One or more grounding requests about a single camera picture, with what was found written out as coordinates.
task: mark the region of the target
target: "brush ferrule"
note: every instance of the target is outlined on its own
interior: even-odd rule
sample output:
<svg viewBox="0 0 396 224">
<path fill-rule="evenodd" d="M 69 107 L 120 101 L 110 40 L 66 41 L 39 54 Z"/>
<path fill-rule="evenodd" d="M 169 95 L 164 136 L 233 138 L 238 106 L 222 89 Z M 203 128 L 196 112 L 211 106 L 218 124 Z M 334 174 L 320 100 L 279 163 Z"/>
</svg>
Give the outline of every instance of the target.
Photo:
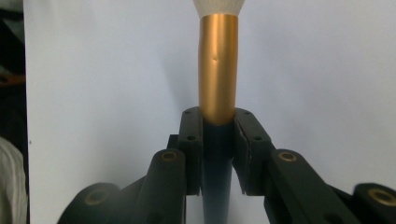
<svg viewBox="0 0 396 224">
<path fill-rule="evenodd" d="M 199 106 L 210 124 L 233 120 L 238 57 L 238 17 L 213 14 L 201 18 Z"/>
</svg>

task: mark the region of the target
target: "black plastic part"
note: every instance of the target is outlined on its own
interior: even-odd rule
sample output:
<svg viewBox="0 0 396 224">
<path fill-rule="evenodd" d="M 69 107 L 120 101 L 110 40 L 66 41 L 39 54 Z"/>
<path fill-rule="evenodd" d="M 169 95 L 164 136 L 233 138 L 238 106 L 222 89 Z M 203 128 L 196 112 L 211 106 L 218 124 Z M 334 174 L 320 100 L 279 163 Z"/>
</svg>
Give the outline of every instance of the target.
<svg viewBox="0 0 396 224">
<path fill-rule="evenodd" d="M 204 125 L 202 194 L 205 224 L 226 224 L 233 158 L 233 122 Z"/>
<path fill-rule="evenodd" d="M 0 65 L 13 74 L 25 74 L 25 48 L 0 19 Z"/>
<path fill-rule="evenodd" d="M 17 11 L 4 10 L 0 8 L 0 19 L 21 21 L 23 20 L 23 13 Z"/>
<path fill-rule="evenodd" d="M 185 223 L 185 157 L 180 150 L 157 152 L 134 206 L 131 224 Z"/>
<path fill-rule="evenodd" d="M 363 223 L 396 223 L 396 191 L 378 184 L 356 186 L 352 202 Z"/>
<path fill-rule="evenodd" d="M 267 195 L 269 180 L 264 172 L 275 150 L 271 138 L 254 115 L 244 109 L 235 111 L 235 151 L 233 168 L 238 174 L 242 192 L 250 196 Z"/>
<path fill-rule="evenodd" d="M 300 154 L 275 150 L 268 170 L 292 223 L 360 223 Z"/>
<path fill-rule="evenodd" d="M 108 224 L 117 211 L 119 189 L 98 183 L 82 190 L 67 206 L 58 224 Z"/>
<path fill-rule="evenodd" d="M 282 200 L 265 197 L 264 208 L 271 224 L 291 223 L 291 216 Z"/>
<path fill-rule="evenodd" d="M 350 209 L 351 207 L 353 207 L 353 204 L 352 204 L 352 195 L 349 195 L 348 193 L 343 192 L 342 190 L 337 189 L 337 188 L 335 188 L 335 187 L 333 187 L 333 186 L 330 186 L 330 185 L 329 185 L 329 187 L 332 189 L 332 191 L 338 196 L 338 198 L 339 198 L 349 209 Z"/>
<path fill-rule="evenodd" d="M 178 134 L 178 146 L 186 157 L 187 195 L 199 195 L 201 161 L 203 157 L 203 124 L 198 107 L 183 112 Z"/>
<path fill-rule="evenodd" d="M 16 95 L 16 94 L 26 95 L 26 83 L 25 82 L 13 84 L 13 85 L 2 85 L 2 84 L 7 84 L 7 83 L 8 83 L 7 75 L 0 74 L 0 101 L 4 100 L 5 98 L 8 98 L 10 95 Z"/>
<path fill-rule="evenodd" d="M 109 224 L 129 224 L 132 220 L 133 211 L 136 209 L 136 202 L 139 197 L 140 190 L 146 177 L 142 177 L 129 185 L 120 192 L 117 204 L 117 213 L 113 213 Z"/>
<path fill-rule="evenodd" d="M 170 134 L 168 139 L 168 145 L 166 148 L 177 148 L 178 147 L 178 134 Z"/>
</svg>

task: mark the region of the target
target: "screw hole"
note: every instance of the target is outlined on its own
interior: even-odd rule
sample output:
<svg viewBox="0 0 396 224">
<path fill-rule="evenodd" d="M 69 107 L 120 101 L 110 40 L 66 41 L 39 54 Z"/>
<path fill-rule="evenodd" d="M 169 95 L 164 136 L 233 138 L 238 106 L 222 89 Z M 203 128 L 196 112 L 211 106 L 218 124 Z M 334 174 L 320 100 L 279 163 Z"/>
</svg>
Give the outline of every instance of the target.
<svg viewBox="0 0 396 224">
<path fill-rule="evenodd" d="M 282 161 L 297 161 L 297 157 L 289 152 L 282 152 L 278 156 Z"/>
<path fill-rule="evenodd" d="M 390 195 L 384 194 L 384 193 L 382 193 L 382 192 L 376 193 L 375 196 L 376 196 L 379 200 L 383 200 L 383 201 L 388 201 L 388 202 L 390 202 L 390 201 L 392 200 L 392 198 L 390 197 Z"/>
<path fill-rule="evenodd" d="M 161 214 L 158 213 L 149 213 L 147 216 L 147 223 L 149 224 L 157 224 L 157 223 L 161 223 L 161 221 L 163 220 L 163 216 L 161 216 Z"/>
<path fill-rule="evenodd" d="M 91 191 L 87 197 L 85 197 L 85 204 L 87 205 L 97 205 L 100 204 L 104 201 L 106 201 L 108 198 L 108 191 L 107 189 L 100 188 L 100 189 L 95 189 Z"/>
<path fill-rule="evenodd" d="M 173 161 L 176 159 L 176 157 L 177 157 L 177 154 L 173 151 L 167 151 L 161 155 L 161 158 L 163 159 L 163 161 Z"/>
<path fill-rule="evenodd" d="M 344 224 L 343 219 L 334 213 L 324 215 L 324 219 L 331 224 Z"/>
</svg>

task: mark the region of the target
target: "black mechanical linkage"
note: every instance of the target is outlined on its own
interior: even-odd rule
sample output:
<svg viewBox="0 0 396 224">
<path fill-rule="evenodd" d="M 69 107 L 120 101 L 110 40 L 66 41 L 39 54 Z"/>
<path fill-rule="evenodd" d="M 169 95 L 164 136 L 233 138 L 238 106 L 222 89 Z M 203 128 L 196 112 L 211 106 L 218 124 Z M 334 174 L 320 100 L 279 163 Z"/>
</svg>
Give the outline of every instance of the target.
<svg viewBox="0 0 396 224">
<path fill-rule="evenodd" d="M 237 108 L 234 123 L 210 126 L 198 107 L 183 112 L 179 134 L 154 155 L 145 177 L 121 191 L 111 184 L 87 187 L 59 223 L 182 224 L 185 196 L 200 191 L 205 216 L 213 217 L 205 220 L 223 222 L 231 162 L 243 193 L 265 196 L 272 224 L 396 224 L 395 190 L 360 184 L 349 195 L 327 185 L 297 152 L 276 150 L 249 111 Z"/>
</svg>

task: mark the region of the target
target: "gold brush handle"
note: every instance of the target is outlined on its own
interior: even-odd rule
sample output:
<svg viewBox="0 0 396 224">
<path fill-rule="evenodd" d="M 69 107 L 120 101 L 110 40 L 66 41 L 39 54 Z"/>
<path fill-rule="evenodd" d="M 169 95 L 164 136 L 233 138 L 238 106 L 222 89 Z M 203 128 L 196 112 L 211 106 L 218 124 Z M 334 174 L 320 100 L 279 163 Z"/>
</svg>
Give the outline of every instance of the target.
<svg viewBox="0 0 396 224">
<path fill-rule="evenodd" d="M 213 14 L 201 18 L 199 107 L 213 125 L 233 121 L 238 58 L 238 17 Z"/>
</svg>

